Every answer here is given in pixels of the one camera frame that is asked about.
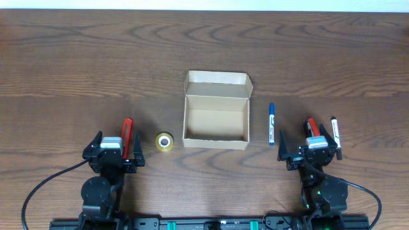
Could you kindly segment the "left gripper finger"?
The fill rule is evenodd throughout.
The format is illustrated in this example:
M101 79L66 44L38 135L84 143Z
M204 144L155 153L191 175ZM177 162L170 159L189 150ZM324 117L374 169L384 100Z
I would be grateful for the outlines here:
M144 162L144 155L141 148L141 138L140 134L137 133L134 139L134 149L133 149L134 158L137 162Z
M83 153L92 153L93 148L99 147L100 143L102 142L102 131L99 131L94 139L84 148Z

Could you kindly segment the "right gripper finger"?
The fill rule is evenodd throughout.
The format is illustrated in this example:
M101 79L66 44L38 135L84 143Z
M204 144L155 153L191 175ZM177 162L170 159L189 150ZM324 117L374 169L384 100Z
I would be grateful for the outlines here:
M326 139L327 143L328 143L328 147L332 148L332 149L336 149L336 142L335 140L332 138L332 136L327 132L327 130L325 129L325 127L320 124L319 125L319 132L320 135L324 136L324 138Z
M284 132L282 130L279 131L279 151L278 151L278 156L279 157L286 157L288 156L288 148L286 145L286 141L285 141L285 136L284 136Z

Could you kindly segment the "black whiteboard marker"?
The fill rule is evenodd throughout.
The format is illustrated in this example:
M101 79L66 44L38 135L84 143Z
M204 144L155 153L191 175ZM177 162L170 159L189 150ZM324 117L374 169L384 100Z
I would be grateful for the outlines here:
M340 140L340 135L339 135L339 127L338 127L337 119L335 116L331 117L331 124L332 124L334 140L337 143L336 157L338 160L342 160L343 156L342 156L342 151L341 151L341 140Z

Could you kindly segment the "yellow clear tape roll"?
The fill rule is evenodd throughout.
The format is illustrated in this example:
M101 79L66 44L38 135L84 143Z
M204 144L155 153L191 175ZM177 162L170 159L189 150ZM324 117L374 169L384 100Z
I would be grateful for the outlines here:
M169 133L160 133L155 139L156 147L159 151L167 152L170 151L174 146L173 137Z

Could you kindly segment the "blue whiteboard marker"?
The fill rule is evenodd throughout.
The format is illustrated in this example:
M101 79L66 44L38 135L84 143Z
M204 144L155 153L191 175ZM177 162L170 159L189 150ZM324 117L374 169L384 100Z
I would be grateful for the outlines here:
M269 145L271 146L275 144L274 127L275 127L275 105L271 103L269 106Z

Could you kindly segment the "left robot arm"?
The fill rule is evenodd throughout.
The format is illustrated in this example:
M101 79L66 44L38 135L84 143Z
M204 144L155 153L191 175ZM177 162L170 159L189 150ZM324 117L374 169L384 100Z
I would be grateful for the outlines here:
M78 229L133 229L133 220L120 210L125 175L145 165L140 135L134 140L133 158L125 158L121 137L104 137L99 131L82 153L97 173L81 188L82 213Z

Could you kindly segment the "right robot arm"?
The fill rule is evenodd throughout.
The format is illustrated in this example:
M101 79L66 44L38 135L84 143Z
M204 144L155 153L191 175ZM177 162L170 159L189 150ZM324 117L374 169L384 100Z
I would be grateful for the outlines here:
M344 228L341 213L347 209L347 185L323 172L323 167L336 155L337 147L323 125L320 125L319 134L308 137L297 152L288 150L284 132L280 132L277 159L286 162L287 170L298 171L302 185L301 200L307 208L291 221L293 229Z

